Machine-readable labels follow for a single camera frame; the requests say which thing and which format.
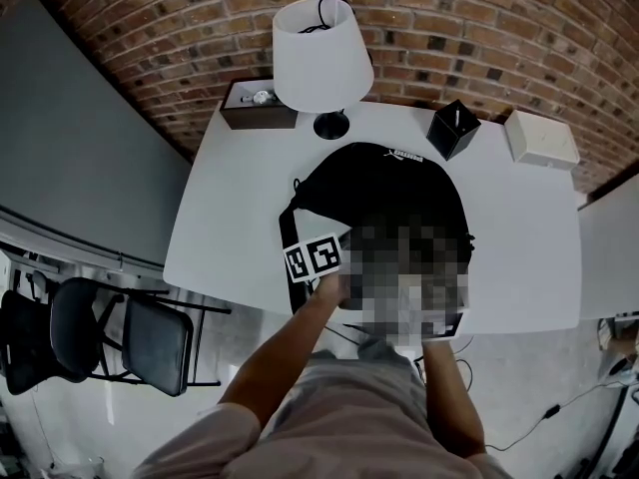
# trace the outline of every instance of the puma logo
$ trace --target puma logo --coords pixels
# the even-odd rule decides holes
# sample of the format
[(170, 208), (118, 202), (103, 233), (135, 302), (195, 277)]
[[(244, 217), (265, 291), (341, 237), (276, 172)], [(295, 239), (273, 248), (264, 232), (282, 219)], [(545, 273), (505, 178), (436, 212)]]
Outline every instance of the puma logo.
[(423, 162), (423, 158), (421, 156), (412, 155), (411, 153), (406, 153), (405, 151), (400, 151), (399, 149), (395, 149), (394, 151), (388, 150), (388, 152), (384, 156), (393, 156), (398, 160), (408, 158), (409, 160), (415, 160), (416, 162)]

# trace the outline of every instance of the lamp base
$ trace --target lamp base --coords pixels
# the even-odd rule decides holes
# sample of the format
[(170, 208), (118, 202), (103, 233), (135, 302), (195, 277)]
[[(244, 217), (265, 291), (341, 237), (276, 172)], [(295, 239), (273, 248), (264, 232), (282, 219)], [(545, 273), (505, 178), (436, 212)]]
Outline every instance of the lamp base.
[(330, 112), (320, 114), (313, 123), (313, 129), (319, 137), (326, 140), (335, 140), (343, 137), (350, 128), (348, 117), (342, 112)]

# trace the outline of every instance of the watch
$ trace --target watch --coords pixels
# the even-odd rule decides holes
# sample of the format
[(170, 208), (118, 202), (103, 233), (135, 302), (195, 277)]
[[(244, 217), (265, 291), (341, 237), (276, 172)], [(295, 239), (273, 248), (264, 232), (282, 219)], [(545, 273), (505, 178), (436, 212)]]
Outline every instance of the watch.
[(252, 101), (255, 105), (264, 105), (268, 102), (278, 101), (278, 97), (276, 96), (275, 92), (257, 91), (252, 96), (242, 96), (240, 98), (240, 101), (242, 103)]

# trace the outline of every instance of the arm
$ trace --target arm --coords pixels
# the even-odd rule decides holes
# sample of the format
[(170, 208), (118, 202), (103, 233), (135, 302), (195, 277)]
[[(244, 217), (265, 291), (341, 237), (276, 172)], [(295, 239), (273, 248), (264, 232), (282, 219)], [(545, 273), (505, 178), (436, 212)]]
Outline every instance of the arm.
[(462, 458), (486, 452), (483, 426), (447, 342), (425, 343), (426, 410), (433, 436)]
[(220, 403), (249, 408), (264, 428), (307, 365), (342, 293), (338, 275), (325, 276), (309, 301), (244, 363)]

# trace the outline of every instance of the black folding chair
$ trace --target black folding chair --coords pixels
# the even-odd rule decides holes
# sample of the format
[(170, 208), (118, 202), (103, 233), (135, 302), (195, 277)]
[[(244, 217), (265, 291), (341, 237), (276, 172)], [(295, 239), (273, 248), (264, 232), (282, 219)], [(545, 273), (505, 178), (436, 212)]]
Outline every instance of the black folding chair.
[(49, 306), (6, 291), (0, 306), (0, 373), (13, 395), (59, 376), (74, 383), (87, 376), (65, 368), (51, 348)]
[[(99, 319), (93, 303), (100, 289), (115, 292)], [(229, 314), (225, 308), (149, 296), (155, 291), (120, 288), (88, 278), (71, 278), (56, 289), (51, 303), (51, 346), (58, 361), (70, 371), (90, 378), (129, 384), (149, 384), (177, 396), (188, 386), (220, 386), (220, 381), (197, 382), (197, 361), (207, 311)], [(122, 343), (111, 339), (105, 327), (117, 303), (128, 297)], [(196, 337), (193, 381), (188, 381), (193, 341), (191, 319), (166, 304), (201, 311)], [(104, 345), (122, 351), (126, 371), (111, 374)], [(93, 371), (101, 364), (104, 374)], [(135, 374), (139, 379), (129, 377)]]

